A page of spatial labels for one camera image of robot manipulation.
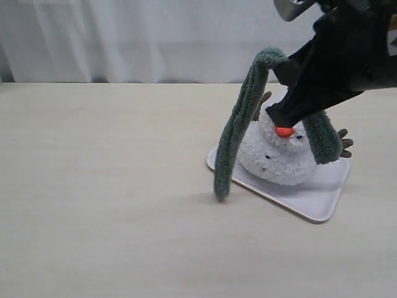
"white curtain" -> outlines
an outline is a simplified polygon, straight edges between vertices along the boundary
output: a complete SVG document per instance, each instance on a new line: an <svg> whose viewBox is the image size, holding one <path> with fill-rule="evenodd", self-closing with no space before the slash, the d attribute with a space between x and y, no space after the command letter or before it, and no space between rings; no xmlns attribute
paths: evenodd
<svg viewBox="0 0 397 298"><path fill-rule="evenodd" d="M255 54L313 36L273 0L0 0L0 74L17 82L240 82Z"/></svg>

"orange nose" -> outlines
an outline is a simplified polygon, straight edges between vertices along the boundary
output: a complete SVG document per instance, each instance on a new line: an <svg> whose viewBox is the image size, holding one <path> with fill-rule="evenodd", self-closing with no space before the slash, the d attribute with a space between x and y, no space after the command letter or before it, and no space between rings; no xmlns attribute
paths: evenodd
<svg viewBox="0 0 397 298"><path fill-rule="evenodd" d="M289 138L293 135L293 129L288 127L276 127L275 132L280 138Z"/></svg>

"white fluffy plush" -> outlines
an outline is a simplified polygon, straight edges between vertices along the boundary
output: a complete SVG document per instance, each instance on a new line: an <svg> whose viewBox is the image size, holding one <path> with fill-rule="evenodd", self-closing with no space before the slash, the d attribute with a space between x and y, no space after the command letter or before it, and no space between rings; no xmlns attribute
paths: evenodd
<svg viewBox="0 0 397 298"><path fill-rule="evenodd" d="M259 121L250 123L237 160L255 176L272 183L294 186L311 178L316 162L301 122L294 126L291 137L277 135L265 111L272 102L263 103Z"/></svg>

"light wooden table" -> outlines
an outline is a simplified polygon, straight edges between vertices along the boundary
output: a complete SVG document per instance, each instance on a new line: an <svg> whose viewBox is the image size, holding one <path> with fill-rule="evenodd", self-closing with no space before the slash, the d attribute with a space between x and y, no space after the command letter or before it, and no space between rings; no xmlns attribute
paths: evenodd
<svg viewBox="0 0 397 298"><path fill-rule="evenodd" d="M395 298L397 91L329 110L355 145L323 225L235 185L215 202L205 157L238 92L0 85L0 297Z"/></svg>

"white tray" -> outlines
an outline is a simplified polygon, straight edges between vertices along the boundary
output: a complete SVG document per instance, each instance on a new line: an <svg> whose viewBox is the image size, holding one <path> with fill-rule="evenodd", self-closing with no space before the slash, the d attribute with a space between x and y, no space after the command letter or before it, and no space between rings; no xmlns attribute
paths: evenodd
<svg viewBox="0 0 397 298"><path fill-rule="evenodd" d="M216 148L207 156L207 165L212 171L215 158ZM305 183L281 186L253 176L236 162L232 181L295 215L322 224L332 217L349 173L349 160L341 158L334 163L318 165L313 177Z"/></svg>

